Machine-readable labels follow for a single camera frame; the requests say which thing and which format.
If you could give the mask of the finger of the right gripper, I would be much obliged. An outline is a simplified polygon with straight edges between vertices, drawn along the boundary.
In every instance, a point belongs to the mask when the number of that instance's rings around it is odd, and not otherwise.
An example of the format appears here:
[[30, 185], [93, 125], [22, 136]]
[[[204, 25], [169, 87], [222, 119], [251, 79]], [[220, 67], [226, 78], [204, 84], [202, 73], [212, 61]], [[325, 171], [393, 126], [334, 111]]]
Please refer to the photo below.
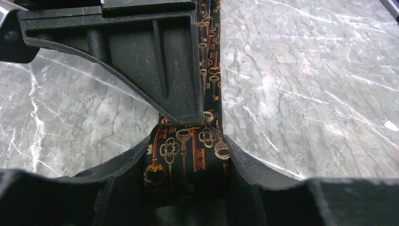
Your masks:
[[26, 0], [26, 44], [76, 55], [117, 77], [174, 125], [201, 125], [196, 2]]

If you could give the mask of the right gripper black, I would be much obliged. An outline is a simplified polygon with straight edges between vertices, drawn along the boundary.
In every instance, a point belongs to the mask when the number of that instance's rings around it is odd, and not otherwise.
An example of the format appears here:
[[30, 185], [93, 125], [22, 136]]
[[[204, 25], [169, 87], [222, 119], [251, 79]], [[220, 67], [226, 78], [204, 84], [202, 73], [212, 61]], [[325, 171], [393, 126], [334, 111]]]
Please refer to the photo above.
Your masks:
[[0, 59], [31, 62], [39, 49], [24, 41], [26, 30], [43, 35], [49, 29], [63, 38], [89, 36], [105, 41], [119, 33], [144, 32], [163, 26], [188, 28], [194, 17], [192, 0], [3, 0], [0, 3]]

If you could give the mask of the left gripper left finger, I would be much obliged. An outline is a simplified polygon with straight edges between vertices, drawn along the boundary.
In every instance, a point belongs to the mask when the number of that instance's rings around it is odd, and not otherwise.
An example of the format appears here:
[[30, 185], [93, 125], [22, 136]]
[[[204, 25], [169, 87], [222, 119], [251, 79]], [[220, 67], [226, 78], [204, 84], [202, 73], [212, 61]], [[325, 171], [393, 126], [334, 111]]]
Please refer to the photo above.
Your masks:
[[147, 226], [143, 161], [149, 139], [73, 177], [0, 171], [3, 226]]

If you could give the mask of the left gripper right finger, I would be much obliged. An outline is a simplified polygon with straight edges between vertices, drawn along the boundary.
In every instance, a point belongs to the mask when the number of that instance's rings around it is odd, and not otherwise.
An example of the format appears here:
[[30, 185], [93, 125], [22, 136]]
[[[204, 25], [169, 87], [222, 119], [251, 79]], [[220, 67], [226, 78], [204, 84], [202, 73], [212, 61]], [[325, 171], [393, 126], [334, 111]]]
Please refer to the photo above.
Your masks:
[[229, 137], [230, 226], [396, 226], [397, 178], [309, 178], [298, 181], [267, 167]]

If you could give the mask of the brown patterned necktie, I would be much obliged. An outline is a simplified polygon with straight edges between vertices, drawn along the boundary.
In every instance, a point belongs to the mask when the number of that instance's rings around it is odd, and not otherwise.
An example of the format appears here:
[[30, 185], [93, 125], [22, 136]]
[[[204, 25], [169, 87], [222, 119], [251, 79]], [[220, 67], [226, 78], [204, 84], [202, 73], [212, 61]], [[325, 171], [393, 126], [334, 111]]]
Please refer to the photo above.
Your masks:
[[221, 3], [197, 1], [204, 125], [174, 126], [164, 117], [151, 132], [144, 190], [156, 207], [211, 201], [229, 191], [230, 150], [223, 137]]

